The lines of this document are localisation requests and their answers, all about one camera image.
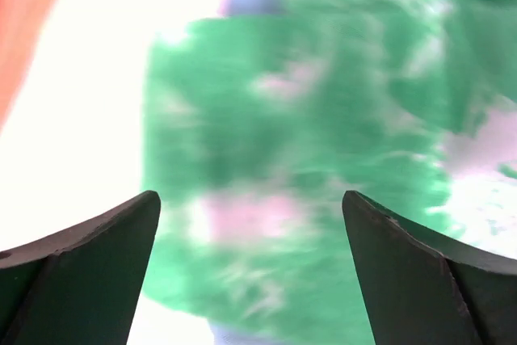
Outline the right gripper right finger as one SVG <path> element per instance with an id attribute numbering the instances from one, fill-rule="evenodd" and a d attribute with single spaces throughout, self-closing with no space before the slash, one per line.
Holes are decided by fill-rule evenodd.
<path id="1" fill-rule="evenodd" d="M 347 191 L 343 218 L 377 344 L 516 343 L 516 261 Z"/>

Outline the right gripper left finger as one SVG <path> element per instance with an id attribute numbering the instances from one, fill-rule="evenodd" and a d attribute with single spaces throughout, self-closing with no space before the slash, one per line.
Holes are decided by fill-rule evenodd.
<path id="1" fill-rule="evenodd" d="M 125 344 L 161 201 L 145 191 L 106 213 L 1 253 L 1 342 Z"/>

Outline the green tie-dye trousers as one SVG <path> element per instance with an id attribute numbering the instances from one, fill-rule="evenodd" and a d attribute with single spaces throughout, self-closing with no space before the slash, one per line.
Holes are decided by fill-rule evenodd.
<path id="1" fill-rule="evenodd" d="M 289 344 L 372 343 L 348 190 L 515 256 L 516 0 L 242 1 L 149 53 L 149 299 Z"/>

